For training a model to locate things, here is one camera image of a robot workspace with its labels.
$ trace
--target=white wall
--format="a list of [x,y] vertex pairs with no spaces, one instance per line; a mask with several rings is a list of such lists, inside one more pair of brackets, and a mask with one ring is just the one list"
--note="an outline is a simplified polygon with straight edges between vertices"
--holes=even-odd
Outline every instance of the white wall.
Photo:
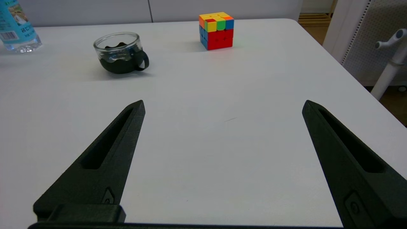
[[301,13],[329,13],[333,0],[303,0]]
[[219,11],[236,19],[298,20],[302,0],[150,0],[150,6],[153,22],[192,21]]
[[199,14],[218,11],[225,11],[236,19],[290,18],[298,20],[303,0],[19,1],[34,26],[72,26],[189,21],[197,20]]
[[151,22],[148,0],[19,0],[34,26]]

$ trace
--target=perforated panel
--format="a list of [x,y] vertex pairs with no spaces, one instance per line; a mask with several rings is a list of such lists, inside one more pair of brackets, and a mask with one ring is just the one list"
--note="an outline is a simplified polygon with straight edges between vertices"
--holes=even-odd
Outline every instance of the perforated panel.
[[[407,28],[406,0],[369,1],[342,65],[358,81],[374,85],[398,47],[376,50],[374,44],[387,41],[402,28]],[[398,72],[395,81],[407,81],[407,67]]]

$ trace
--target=white table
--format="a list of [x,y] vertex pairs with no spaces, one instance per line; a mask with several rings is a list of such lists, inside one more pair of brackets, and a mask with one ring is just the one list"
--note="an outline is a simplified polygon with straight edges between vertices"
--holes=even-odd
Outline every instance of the white table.
[[[238,20],[206,51],[198,22],[37,28],[0,55],[0,227],[33,203],[129,103],[146,116],[121,205],[126,222],[341,226],[301,110],[320,103],[407,177],[407,131],[295,21]],[[92,43],[141,35],[150,67],[125,76]]]

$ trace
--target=blue sticker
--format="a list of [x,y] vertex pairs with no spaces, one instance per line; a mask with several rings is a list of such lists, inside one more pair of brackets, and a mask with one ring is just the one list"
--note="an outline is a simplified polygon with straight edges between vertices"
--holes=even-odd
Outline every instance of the blue sticker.
[[0,39],[3,43],[23,43],[36,36],[18,1],[0,0]]
[[226,20],[226,28],[225,29],[233,29],[234,27],[234,20]]

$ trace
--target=white stand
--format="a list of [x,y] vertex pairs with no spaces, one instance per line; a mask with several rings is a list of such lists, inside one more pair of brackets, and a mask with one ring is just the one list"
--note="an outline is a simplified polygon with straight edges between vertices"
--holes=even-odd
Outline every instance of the white stand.
[[377,42],[376,49],[386,48],[393,46],[399,42],[402,42],[394,54],[393,58],[389,61],[383,73],[377,80],[373,90],[372,95],[380,100],[383,93],[386,91],[387,87],[390,85],[391,81],[394,79],[397,71],[403,65],[404,59],[407,56],[407,29],[398,30],[387,42]]

